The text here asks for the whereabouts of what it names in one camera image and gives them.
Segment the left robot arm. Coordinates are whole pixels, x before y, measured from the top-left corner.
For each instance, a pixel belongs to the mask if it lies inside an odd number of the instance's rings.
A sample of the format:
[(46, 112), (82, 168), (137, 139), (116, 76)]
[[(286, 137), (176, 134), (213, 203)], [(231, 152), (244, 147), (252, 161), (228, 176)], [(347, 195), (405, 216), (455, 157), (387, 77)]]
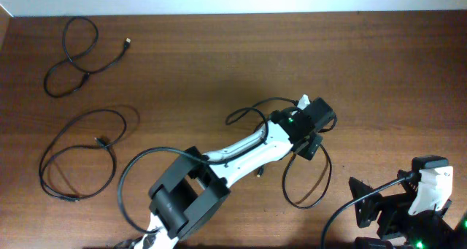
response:
[[(322, 146), (321, 134), (334, 124), (336, 114), (308, 104), (276, 110), (262, 119), (251, 135), (221, 150), (201, 153), (196, 147), (154, 147), (132, 158), (117, 186), (123, 217), (142, 233), (128, 247), (174, 248), (210, 220), (230, 195), (231, 186), (244, 176), (289, 153), (312, 159)], [(136, 162), (153, 153), (174, 153), (177, 158), (148, 191), (150, 223), (144, 229), (126, 211), (123, 186)]]

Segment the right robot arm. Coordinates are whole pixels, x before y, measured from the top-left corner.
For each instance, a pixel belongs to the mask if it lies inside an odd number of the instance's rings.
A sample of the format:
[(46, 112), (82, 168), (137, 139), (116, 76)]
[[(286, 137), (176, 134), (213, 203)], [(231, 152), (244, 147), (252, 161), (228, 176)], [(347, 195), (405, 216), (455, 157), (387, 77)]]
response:
[(448, 200), (439, 211), (435, 209), (409, 214), (409, 208), (414, 201), (418, 184), (413, 180), (402, 183), (404, 192), (390, 196), (371, 195), (372, 187), (351, 177), (349, 186), (354, 199), (365, 197), (356, 203), (355, 214), (359, 228), (366, 228), (376, 221), (379, 228), (377, 237), (357, 237), (353, 243), (354, 249), (388, 249), (395, 246), (391, 239), (403, 237), (406, 239), (402, 248), (424, 249), (458, 249), (466, 247), (466, 215), (452, 228), (444, 215), (451, 205)]

